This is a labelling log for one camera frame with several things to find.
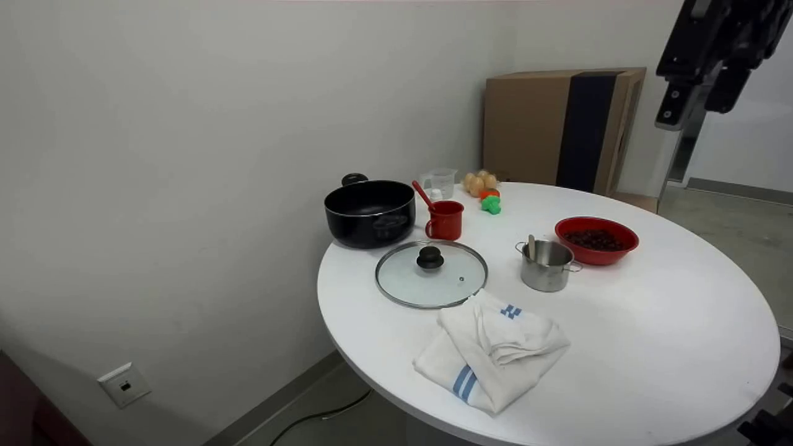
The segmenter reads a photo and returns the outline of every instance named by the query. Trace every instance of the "floor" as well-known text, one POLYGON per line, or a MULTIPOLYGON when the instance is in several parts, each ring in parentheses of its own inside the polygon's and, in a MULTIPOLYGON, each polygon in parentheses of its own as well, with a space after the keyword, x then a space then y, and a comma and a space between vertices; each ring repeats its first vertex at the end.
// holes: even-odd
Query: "floor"
MULTIPOLYGON (((702 238, 710 241, 726 256, 731 256, 762 290, 785 335, 793 335, 793 274, 785 268, 793 264, 793 202, 774 202, 743 196, 728 196, 697 188, 669 188, 662 196, 662 216, 687 225, 702 238)), ((793 382, 793 373, 781 372, 777 382, 793 382)), ((329 372, 299 398, 288 404, 277 416, 249 432, 241 446, 269 446, 272 439, 294 418, 344 407, 367 391, 367 383, 346 367, 329 372)), ((757 402, 757 409, 781 412, 785 397, 776 391, 776 383, 757 402)), ((698 439, 688 446, 746 446, 747 440, 736 433, 736 425, 721 429, 708 439, 698 439)), ((280 437, 277 446, 469 446, 453 437, 446 437, 375 391, 356 407, 305 420, 280 437)))
POLYGON ((740 264, 793 340, 793 202, 666 185, 658 214, 740 264))

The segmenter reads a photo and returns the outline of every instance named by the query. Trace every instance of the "stainless steel cup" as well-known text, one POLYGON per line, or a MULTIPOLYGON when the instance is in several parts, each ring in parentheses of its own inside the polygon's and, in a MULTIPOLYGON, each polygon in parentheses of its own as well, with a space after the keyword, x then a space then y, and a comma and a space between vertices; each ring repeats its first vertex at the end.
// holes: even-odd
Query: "stainless steel cup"
POLYGON ((519 278, 538 293, 557 293, 568 285, 572 252, 552 241, 534 241, 534 258, 528 256, 528 245, 519 248, 523 264, 519 278))

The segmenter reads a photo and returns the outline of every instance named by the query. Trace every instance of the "power cord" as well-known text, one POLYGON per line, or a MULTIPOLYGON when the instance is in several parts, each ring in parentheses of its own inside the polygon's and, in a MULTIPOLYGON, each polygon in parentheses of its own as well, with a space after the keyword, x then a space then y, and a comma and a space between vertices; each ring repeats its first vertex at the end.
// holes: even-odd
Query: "power cord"
POLYGON ((363 402, 370 393, 372 393, 372 391, 363 391, 361 397, 356 397, 355 402, 350 402, 350 404, 344 404, 344 407, 337 407, 337 409, 329 409, 329 412, 316 412, 316 413, 294 418, 290 425, 280 429, 280 433, 269 440, 269 446, 275 446, 275 443, 277 443, 288 432, 293 432, 296 423, 341 413, 341 412, 351 409, 355 404, 363 402))

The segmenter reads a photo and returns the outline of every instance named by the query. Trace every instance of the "brown box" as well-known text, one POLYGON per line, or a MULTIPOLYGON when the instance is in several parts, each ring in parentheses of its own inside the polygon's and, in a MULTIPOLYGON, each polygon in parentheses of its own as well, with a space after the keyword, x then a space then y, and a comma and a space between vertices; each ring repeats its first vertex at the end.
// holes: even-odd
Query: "brown box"
POLYGON ((612 196, 642 80, 638 67, 487 80, 482 168, 502 180, 612 196))

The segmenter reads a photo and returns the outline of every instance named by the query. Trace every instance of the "round white table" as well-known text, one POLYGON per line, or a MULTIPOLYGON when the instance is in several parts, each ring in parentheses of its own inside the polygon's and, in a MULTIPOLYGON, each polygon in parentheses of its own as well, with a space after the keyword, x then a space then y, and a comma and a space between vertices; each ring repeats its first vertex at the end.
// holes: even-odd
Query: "round white table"
MULTIPOLYGON (((564 357, 497 416, 487 416, 413 370, 438 310, 404 308, 375 282, 384 251, 331 242, 316 295, 350 367, 410 416, 475 443, 642 446, 682 443, 747 412, 774 382, 781 340, 757 288, 698 235, 642 209, 533 184, 502 184, 487 216, 461 188, 464 238, 491 278, 485 290, 559 321, 564 357), (581 268, 562 293, 519 282, 515 242, 552 238, 568 216, 629 225, 638 248, 612 268, 581 268)), ((415 225, 425 209, 415 202, 415 225)))

